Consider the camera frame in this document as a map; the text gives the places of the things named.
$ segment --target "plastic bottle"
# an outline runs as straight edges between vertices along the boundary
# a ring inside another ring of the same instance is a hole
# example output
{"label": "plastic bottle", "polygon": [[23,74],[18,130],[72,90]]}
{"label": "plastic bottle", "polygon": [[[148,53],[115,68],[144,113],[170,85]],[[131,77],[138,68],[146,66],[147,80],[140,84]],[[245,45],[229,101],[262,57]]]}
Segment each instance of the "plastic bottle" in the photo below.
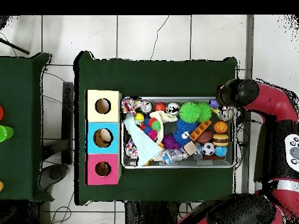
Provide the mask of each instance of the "plastic bottle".
{"label": "plastic bottle", "polygon": [[178,149],[166,149],[162,153],[162,162],[164,164],[172,164],[188,158],[186,153],[181,152]]}

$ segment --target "yellow box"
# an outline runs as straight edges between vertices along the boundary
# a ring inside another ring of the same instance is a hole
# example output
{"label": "yellow box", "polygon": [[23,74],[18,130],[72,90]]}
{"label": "yellow box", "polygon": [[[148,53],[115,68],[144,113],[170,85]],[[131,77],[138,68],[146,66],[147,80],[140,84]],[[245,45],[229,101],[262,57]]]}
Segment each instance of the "yellow box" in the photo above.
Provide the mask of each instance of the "yellow box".
{"label": "yellow box", "polygon": [[119,122],[121,94],[118,91],[86,90],[87,119],[89,122]]}

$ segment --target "metal tray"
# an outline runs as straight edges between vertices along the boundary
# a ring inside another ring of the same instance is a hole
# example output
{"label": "metal tray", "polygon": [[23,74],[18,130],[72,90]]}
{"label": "metal tray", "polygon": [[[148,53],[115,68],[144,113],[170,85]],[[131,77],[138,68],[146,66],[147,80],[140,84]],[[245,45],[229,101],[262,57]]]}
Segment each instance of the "metal tray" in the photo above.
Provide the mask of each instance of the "metal tray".
{"label": "metal tray", "polygon": [[[209,102],[210,100],[214,100],[215,97],[141,97],[140,100],[146,100],[151,102],[153,105],[157,102],[163,102],[165,104],[176,102],[180,106],[185,102]],[[235,165],[236,160],[236,137],[235,137],[235,129],[236,129],[236,116],[237,111],[234,110],[234,116],[231,120],[227,121],[228,124],[228,136],[229,136],[229,144],[227,146],[227,155],[224,160],[195,160],[193,156],[189,156],[186,160],[175,162],[173,164],[164,164],[162,162],[152,161],[148,166],[137,166],[137,160],[129,158],[125,151],[125,145],[130,139],[130,135],[128,134],[124,122],[122,120],[121,124],[121,163],[123,167],[126,169],[177,169],[177,168],[230,168]],[[219,121],[219,118],[216,114],[212,114],[210,119],[212,124],[207,128],[207,130],[214,132],[213,126],[214,123]],[[164,124],[164,135],[173,133],[176,129],[176,122],[168,122]]]}

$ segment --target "blue box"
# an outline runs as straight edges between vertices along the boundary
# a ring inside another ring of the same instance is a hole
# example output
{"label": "blue box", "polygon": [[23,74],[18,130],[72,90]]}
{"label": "blue box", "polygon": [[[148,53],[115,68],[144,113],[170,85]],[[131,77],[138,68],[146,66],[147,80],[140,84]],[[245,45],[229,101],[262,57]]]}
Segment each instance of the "blue box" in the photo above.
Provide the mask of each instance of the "blue box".
{"label": "blue box", "polygon": [[[97,130],[107,129],[113,136],[109,146],[98,147],[93,141],[93,136]],[[118,154],[120,150],[120,123],[119,122],[88,122],[87,152],[89,154]]]}

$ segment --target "pink box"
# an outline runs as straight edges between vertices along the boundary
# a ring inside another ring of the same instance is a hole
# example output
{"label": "pink box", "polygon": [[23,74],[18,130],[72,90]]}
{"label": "pink box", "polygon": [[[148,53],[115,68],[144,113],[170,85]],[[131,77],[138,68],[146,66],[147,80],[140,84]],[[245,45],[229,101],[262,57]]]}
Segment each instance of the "pink box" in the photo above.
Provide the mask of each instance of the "pink box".
{"label": "pink box", "polygon": [[[119,183],[121,166],[118,154],[85,155],[85,162],[87,162],[86,185],[116,185]],[[99,176],[96,173],[96,165],[99,162],[106,162],[110,166],[110,173],[107,176]]]}

